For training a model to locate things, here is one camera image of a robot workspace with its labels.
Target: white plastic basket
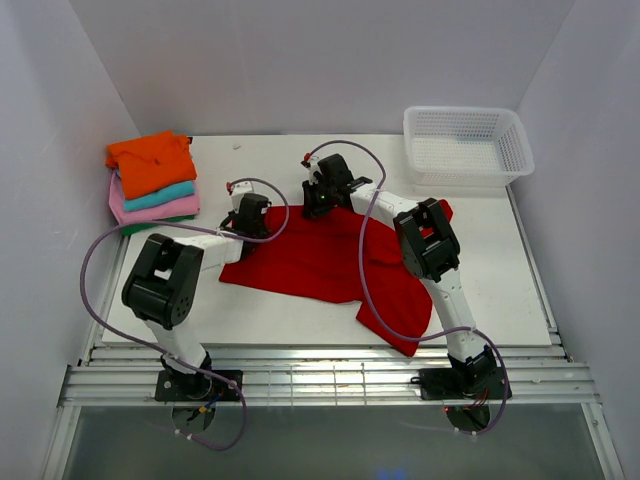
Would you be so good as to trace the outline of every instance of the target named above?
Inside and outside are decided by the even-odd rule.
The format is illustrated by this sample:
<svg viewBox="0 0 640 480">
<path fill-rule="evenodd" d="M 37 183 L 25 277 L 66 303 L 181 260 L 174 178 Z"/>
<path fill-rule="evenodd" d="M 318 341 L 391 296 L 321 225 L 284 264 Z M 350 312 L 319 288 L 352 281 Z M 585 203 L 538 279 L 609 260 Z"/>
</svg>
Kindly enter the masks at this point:
<svg viewBox="0 0 640 480">
<path fill-rule="evenodd" d="M 418 185 L 502 187 L 533 172 L 524 127 L 503 108 L 410 107 L 404 141 Z"/>
</svg>

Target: red cloth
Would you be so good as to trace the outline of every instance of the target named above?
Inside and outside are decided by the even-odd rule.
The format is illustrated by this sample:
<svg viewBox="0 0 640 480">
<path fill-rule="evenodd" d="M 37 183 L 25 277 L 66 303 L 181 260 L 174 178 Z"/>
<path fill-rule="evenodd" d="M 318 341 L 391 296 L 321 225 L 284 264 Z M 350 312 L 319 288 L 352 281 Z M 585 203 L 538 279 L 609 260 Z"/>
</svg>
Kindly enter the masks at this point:
<svg viewBox="0 0 640 480">
<path fill-rule="evenodd" d="M 441 204 L 451 219 L 451 207 L 444 200 Z M 269 210 L 269 230 L 276 231 L 282 225 L 284 214 L 284 207 Z M 361 215 L 341 208 L 307 220 L 302 217 L 301 206 L 291 207 L 286 230 L 273 242 L 260 245 L 245 260 L 225 265 L 220 281 L 331 303 L 360 301 L 358 321 L 400 352 L 412 356 L 418 344 L 400 340 L 384 330 L 364 298 L 358 273 L 361 224 Z M 382 319 L 400 334 L 421 336 L 431 318 L 431 298 L 420 281 L 405 269 L 395 232 L 373 219 L 365 233 L 364 260 L 367 285 Z"/>
</svg>

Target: white table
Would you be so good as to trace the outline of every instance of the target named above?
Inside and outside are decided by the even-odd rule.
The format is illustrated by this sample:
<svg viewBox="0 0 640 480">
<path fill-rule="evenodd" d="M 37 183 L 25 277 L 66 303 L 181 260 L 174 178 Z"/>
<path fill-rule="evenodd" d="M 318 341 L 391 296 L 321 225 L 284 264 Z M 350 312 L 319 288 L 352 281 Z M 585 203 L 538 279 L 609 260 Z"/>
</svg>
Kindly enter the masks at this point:
<svg viewBox="0 0 640 480">
<path fill-rule="evenodd" d="M 225 183 L 251 176 L 276 184 L 291 204 L 302 203 L 301 183 L 307 171 L 304 154 L 335 138 L 362 143 L 387 168 L 385 188 L 401 196 L 446 198 L 454 217 L 453 229 L 462 252 L 462 283 L 478 328 L 503 346 L 549 345 L 547 324 L 537 296 L 524 247 L 506 190 L 470 191 L 454 188 L 411 187 L 405 169 L 404 144 L 397 135 L 273 135 L 195 137 L 191 151 L 198 171 L 202 210 L 189 223 L 216 227 L 230 209 Z M 359 149 L 326 147 L 322 156 L 341 153 L 354 176 L 374 181 L 380 172 Z M 274 204 L 276 195 L 259 186 Z M 131 335 L 153 341 L 150 330 L 122 304 L 122 287 L 150 232 L 188 236 L 173 228 L 156 228 L 133 235 L 129 241 L 108 322 Z M 359 302 L 334 305 L 318 300 L 274 294 L 218 282 L 220 269 L 200 275 L 190 321 L 204 344 L 280 346 L 379 346 L 386 342 L 356 319 Z M 441 331 L 433 312 L 428 334 Z M 105 331 L 106 344 L 129 342 Z M 434 343 L 444 343 L 439 339 Z"/>
</svg>

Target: white wall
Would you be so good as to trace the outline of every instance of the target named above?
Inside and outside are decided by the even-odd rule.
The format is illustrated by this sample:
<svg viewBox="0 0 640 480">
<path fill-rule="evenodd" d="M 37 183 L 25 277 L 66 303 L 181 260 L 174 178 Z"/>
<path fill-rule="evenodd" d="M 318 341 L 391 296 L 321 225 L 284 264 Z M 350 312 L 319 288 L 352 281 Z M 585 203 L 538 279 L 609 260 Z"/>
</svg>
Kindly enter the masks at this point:
<svg viewBox="0 0 640 480">
<path fill-rule="evenodd" d="M 518 207 L 560 333 L 591 365 L 640 478 L 640 3 L 577 0 L 519 114 L 536 171 Z"/>
<path fill-rule="evenodd" d="M 574 0 L 71 0 L 143 133 L 401 132 L 515 108 Z"/>
<path fill-rule="evenodd" d="M 104 146 L 138 132 L 67 0 L 0 2 L 0 58 L 0 478 L 32 479 L 90 326 L 78 272 L 110 224 Z"/>
</svg>

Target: orange shirt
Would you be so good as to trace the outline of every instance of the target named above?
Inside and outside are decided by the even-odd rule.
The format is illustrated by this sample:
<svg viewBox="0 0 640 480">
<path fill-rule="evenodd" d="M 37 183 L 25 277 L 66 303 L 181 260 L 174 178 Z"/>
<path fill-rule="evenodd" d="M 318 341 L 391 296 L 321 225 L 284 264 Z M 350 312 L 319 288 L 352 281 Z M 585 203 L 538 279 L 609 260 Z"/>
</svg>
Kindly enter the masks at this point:
<svg viewBox="0 0 640 480">
<path fill-rule="evenodd" d="M 120 169 L 127 200 L 195 180 L 197 176 L 189 154 L 189 139 L 171 131 L 114 143 L 107 151 L 106 165 Z"/>
</svg>

